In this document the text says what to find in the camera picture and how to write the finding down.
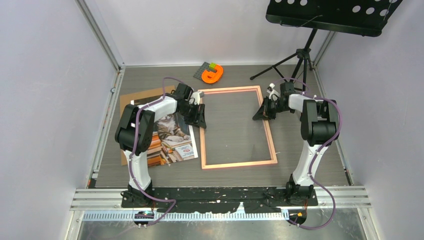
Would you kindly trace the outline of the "pink wooden picture frame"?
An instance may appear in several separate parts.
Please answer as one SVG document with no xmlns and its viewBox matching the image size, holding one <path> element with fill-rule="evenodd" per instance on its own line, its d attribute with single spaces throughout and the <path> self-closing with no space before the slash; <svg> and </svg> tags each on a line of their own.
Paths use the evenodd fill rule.
<svg viewBox="0 0 424 240">
<path fill-rule="evenodd" d="M 214 94 L 214 93 L 232 93 L 232 92 L 245 92 L 245 91 L 256 91 L 257 96 L 259 99 L 259 106 L 263 102 L 262 98 L 262 92 L 261 88 L 258 85 L 253 86 L 238 86 L 238 87 L 224 87 L 224 88 L 210 88 L 210 89 L 204 89 L 204 94 Z M 206 164 L 206 151 L 205 151 L 205 139 L 204 139 L 204 131 L 205 129 L 200 128 L 199 130 L 199 147 L 200 147 L 200 159 L 201 159 L 201 167 L 202 169 L 223 169 L 223 168 L 237 168 L 237 167 L 251 167 L 251 166 L 260 166 L 260 165 L 272 165 L 277 164 L 277 156 L 276 156 L 276 150 L 274 146 L 274 141 L 271 133 L 270 124 L 266 120 L 259 120 L 263 121 L 266 129 L 266 135 L 267 135 L 267 141 L 268 146 L 271 154 L 271 159 L 267 161 L 256 161 L 256 162 L 245 162 L 241 164 L 236 163 L 230 163 L 230 164 L 219 164 L 219 165 L 207 165 Z"/>
</svg>

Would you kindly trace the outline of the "cat and books photo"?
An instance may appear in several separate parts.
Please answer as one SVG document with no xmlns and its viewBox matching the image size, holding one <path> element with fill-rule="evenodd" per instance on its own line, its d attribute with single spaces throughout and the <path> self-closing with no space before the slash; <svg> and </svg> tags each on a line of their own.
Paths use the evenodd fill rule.
<svg viewBox="0 0 424 240">
<path fill-rule="evenodd" d="M 152 140 L 147 149 L 147 166 L 170 165 L 196 159 L 194 130 L 177 112 L 177 101 L 171 97 L 131 100 L 131 104 L 154 112 Z"/>
</svg>

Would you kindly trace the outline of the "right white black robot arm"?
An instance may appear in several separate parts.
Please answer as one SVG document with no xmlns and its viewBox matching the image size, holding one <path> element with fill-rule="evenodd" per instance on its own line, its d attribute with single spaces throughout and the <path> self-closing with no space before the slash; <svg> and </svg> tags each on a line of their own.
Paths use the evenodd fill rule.
<svg viewBox="0 0 424 240">
<path fill-rule="evenodd" d="M 274 120 L 278 113 L 300 113 L 300 135 L 303 140 L 298 165 L 290 175 L 284 190 L 284 199 L 291 205 L 313 198 L 319 163 L 329 146 L 341 131 L 342 115 L 337 102 L 296 92 L 293 82 L 284 80 L 277 89 L 275 83 L 267 87 L 268 95 L 252 117 L 256 120 Z"/>
</svg>

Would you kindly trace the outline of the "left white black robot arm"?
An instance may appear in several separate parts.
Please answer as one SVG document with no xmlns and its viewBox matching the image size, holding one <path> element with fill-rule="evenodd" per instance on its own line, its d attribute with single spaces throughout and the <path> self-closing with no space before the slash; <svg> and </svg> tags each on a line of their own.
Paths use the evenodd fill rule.
<svg viewBox="0 0 424 240">
<path fill-rule="evenodd" d="M 121 115 L 114 139 L 125 154 L 130 180 L 125 198 L 134 197 L 141 207 L 148 207 L 154 197 L 148 171 L 147 152 L 151 145 L 154 123 L 169 114 L 179 113 L 184 122 L 197 128 L 207 127 L 202 91 L 179 83 L 172 93 L 164 92 L 158 99 L 141 106 L 128 104 Z"/>
</svg>

